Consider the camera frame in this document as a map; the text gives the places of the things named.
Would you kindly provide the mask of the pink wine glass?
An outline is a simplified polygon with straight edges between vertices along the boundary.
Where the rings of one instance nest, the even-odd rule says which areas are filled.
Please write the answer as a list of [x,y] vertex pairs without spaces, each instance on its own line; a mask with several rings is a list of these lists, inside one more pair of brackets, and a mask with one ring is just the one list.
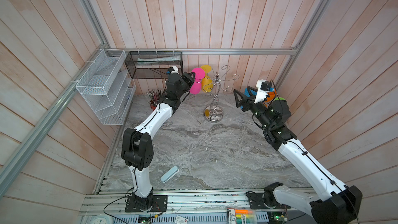
[[195,79],[194,79],[194,84],[190,88],[190,93],[199,94],[202,89],[202,79],[205,78],[206,73],[200,67],[194,68],[192,72],[195,73]]

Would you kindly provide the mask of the blue wine glass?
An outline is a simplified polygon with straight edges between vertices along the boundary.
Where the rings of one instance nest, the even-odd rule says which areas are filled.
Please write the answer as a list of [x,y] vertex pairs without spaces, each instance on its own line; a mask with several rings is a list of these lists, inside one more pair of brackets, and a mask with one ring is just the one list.
[[248,86],[248,87],[245,89],[244,94],[245,94],[246,96],[248,96],[248,97],[257,95],[257,88],[253,88],[253,87]]

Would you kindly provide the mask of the yellow wine glass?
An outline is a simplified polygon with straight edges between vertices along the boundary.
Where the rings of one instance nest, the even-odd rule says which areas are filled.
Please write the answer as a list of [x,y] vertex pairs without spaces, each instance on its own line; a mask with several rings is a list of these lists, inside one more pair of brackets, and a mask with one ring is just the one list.
[[205,77],[202,79],[202,90],[206,93],[210,93],[213,88],[213,80],[209,76],[212,68],[210,65],[202,65],[200,68],[205,72]]

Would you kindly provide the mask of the orange wine glass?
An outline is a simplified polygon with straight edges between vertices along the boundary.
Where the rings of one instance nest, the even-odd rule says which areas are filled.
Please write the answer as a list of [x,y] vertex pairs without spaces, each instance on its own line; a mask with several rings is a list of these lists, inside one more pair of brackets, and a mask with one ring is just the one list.
[[266,94],[265,100],[264,100],[264,104],[269,104],[270,102],[272,102],[274,100],[274,98],[276,97],[276,92],[275,91],[269,91]]

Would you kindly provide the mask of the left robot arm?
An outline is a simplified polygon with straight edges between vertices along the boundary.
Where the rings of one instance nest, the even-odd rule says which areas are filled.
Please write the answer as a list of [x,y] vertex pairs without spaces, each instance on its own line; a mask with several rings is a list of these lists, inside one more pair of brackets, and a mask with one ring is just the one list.
[[149,166],[154,157],[152,139],[161,126],[173,116],[195,82],[195,73],[169,72],[166,88],[153,112],[140,125],[123,134],[121,158],[129,167],[133,192],[126,197],[127,213],[165,211],[167,197],[155,197],[150,182]]

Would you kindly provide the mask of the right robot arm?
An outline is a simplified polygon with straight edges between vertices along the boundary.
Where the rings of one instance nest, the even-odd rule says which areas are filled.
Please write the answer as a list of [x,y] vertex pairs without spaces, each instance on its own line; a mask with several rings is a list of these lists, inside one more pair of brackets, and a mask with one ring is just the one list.
[[264,206],[287,205],[308,214],[318,224],[348,224],[359,220],[362,192],[330,173],[286,126],[291,116],[287,101],[275,97],[265,106],[264,99],[259,99],[261,92],[255,95],[245,95],[238,90],[233,92],[236,106],[243,112],[252,112],[261,124],[265,140],[295,166],[315,191],[305,194],[282,183],[273,183],[264,188]]

